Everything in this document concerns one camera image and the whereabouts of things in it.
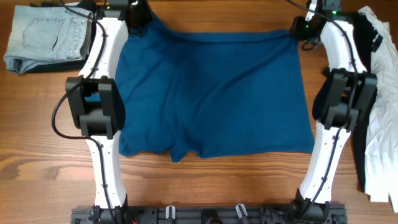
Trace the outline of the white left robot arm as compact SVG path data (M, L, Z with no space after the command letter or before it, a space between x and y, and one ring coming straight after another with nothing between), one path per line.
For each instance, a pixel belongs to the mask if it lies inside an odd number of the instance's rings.
M77 77L66 80L65 98L80 137L89 146L96 184L95 204L72 210L72 223L137 223L121 177L119 137L126 112L114 79L128 37L142 37L141 28L153 18L144 0L98 6L88 60Z

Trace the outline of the blue t-shirt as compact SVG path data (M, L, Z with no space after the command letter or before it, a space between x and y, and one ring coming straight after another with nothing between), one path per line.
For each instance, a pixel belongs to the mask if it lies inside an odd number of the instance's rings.
M116 70L126 109L119 151L178 162L265 152L310 153L297 41L287 30L181 33L159 18L130 35Z

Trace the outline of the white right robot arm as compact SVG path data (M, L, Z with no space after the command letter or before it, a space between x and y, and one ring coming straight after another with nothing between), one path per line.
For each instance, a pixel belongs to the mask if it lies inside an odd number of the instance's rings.
M331 188L343 147L371 107L377 78L363 64L355 39L351 14L339 1L307 1L295 7L307 12L297 16L291 37L317 47L323 44L328 66L326 80L314 99L315 144L307 174L289 205L291 223L338 223L343 205L331 203Z

